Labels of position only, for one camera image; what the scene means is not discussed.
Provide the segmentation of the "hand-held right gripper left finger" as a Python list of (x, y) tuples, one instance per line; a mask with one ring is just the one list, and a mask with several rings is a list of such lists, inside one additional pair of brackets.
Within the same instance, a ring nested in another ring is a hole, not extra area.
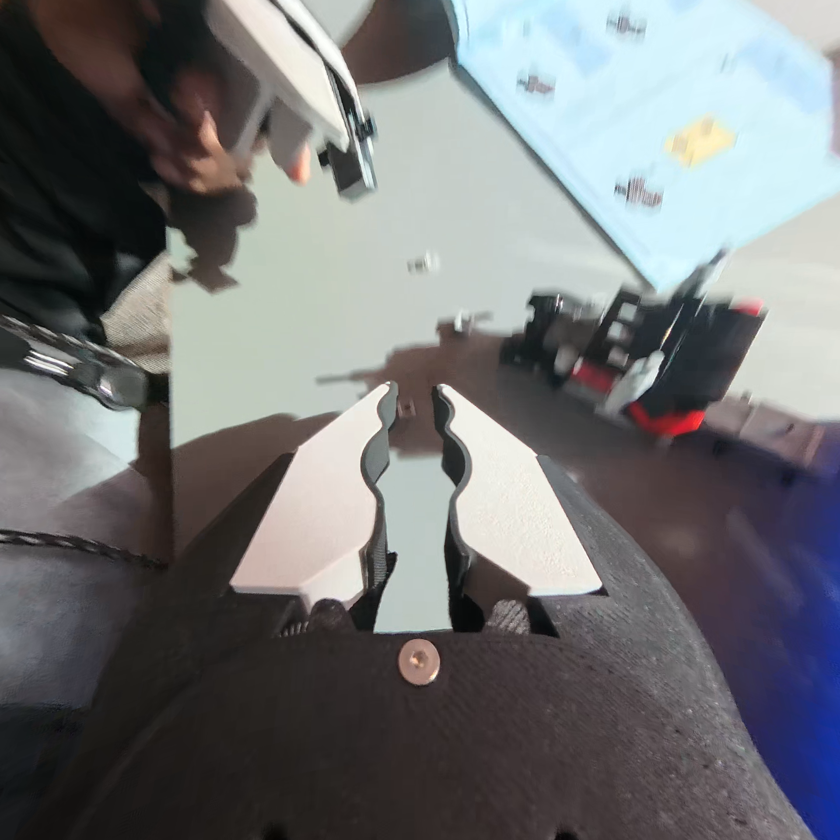
[(356, 603), (386, 577), (384, 501), (398, 386), (376, 387), (302, 444), (229, 584), (237, 593)]

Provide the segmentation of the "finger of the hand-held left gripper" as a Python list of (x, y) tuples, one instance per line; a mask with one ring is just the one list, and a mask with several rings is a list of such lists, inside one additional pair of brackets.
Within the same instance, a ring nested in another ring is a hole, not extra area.
[(290, 163), (308, 155), (312, 133), (319, 130), (321, 167), (372, 167), (375, 122), (363, 109), (340, 49), (303, 2), (290, 3), (290, 26), (304, 42), (305, 55), (314, 56), (313, 68), (302, 72), (301, 85), (311, 89), (306, 99), (320, 102), (311, 115), (290, 114)]
[[(301, 85), (303, 71), (313, 68), (314, 56), (305, 55), (304, 42), (291, 27), (291, 2), (211, 1), (205, 6), (207, 26), (220, 49), (226, 66), (246, 66), (254, 74), (265, 68), (283, 68), (294, 76), (303, 104), (301, 116), (311, 115), (320, 104), (306, 99), (309, 84)], [(224, 118), (219, 123), (224, 142)]]

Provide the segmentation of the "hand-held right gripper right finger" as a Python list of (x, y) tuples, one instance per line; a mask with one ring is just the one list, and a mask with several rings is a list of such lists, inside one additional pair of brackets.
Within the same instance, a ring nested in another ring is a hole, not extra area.
[(450, 385), (433, 391), (442, 467), (454, 484), (448, 535), (456, 591), (490, 613), (499, 601), (603, 589), (538, 454)]

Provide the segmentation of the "dark grey brick piece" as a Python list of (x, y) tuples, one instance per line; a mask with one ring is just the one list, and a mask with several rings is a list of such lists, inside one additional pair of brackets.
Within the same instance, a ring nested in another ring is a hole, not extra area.
[(377, 190), (374, 168), (374, 141), (377, 138), (375, 121), (368, 112), (350, 115), (350, 141), (341, 150), (326, 141), (318, 153), (318, 162), (330, 170), (338, 195), (347, 201), (357, 201)]

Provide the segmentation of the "person's left forearm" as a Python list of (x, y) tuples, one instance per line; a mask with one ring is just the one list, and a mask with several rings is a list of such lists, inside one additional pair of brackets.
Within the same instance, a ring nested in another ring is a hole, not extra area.
[(78, 338), (165, 249), (146, 153), (3, 2), (2, 311)]

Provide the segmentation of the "white desk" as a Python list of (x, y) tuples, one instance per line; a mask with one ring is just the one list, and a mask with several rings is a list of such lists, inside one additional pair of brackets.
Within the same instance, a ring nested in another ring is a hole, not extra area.
[[(769, 493), (756, 456), (644, 444), (543, 380), (497, 367), (531, 291), (600, 299), (639, 287), (544, 166), (450, 63), (441, 2), (313, 2), (341, 40), (378, 124), (379, 191), (358, 203), (328, 173), (294, 187), (261, 157), (244, 197), (185, 211), (171, 237), (176, 546), (184, 548), (280, 452), (394, 379), (417, 416), (392, 432), (382, 483), (399, 564), (383, 631), (448, 621), (448, 493), (431, 391), (453, 385), (565, 466), (666, 573), (703, 632), (734, 593), (725, 518)], [(406, 263), (430, 250), (440, 269)], [(461, 310), (470, 335), (453, 332)]]

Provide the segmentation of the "person's left hand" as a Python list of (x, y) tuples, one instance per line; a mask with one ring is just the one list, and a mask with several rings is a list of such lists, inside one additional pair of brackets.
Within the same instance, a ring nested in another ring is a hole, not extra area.
[(141, 87), (128, 120), (155, 173), (168, 186), (201, 196), (232, 192), (249, 182), (262, 137), (248, 152), (225, 148), (228, 84), (213, 52), (188, 61), (157, 45), (140, 53)]

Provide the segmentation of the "red black toy brick vehicle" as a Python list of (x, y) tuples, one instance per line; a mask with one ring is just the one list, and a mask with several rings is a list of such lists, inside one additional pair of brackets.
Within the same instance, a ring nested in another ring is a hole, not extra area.
[(606, 307), (534, 292), (530, 319), (505, 338), (501, 365), (541, 374), (617, 424), (662, 443), (705, 433), (712, 451), (751, 450), (783, 484), (838, 477), (838, 424), (729, 395), (767, 317), (755, 299), (714, 299), (691, 281), (667, 299), (621, 289)]

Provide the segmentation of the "metal badge reel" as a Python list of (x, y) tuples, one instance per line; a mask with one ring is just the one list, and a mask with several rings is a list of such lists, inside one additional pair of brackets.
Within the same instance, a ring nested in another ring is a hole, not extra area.
[(142, 412), (168, 402), (165, 374), (153, 374), (116, 351), (1, 316), (1, 367), (44, 377), (114, 412)]

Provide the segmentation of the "light blue instruction booklet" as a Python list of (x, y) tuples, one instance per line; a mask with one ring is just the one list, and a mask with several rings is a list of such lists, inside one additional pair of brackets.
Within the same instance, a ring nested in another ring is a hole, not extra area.
[(833, 69), (751, 2), (448, 2), (458, 64), (652, 288), (838, 193)]

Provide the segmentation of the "blue plastic bin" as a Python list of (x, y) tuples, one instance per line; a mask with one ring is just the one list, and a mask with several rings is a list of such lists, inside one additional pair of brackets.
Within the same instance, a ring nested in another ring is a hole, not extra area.
[(816, 838), (839, 838), (839, 493), (772, 480), (725, 518), (720, 657), (753, 742)]

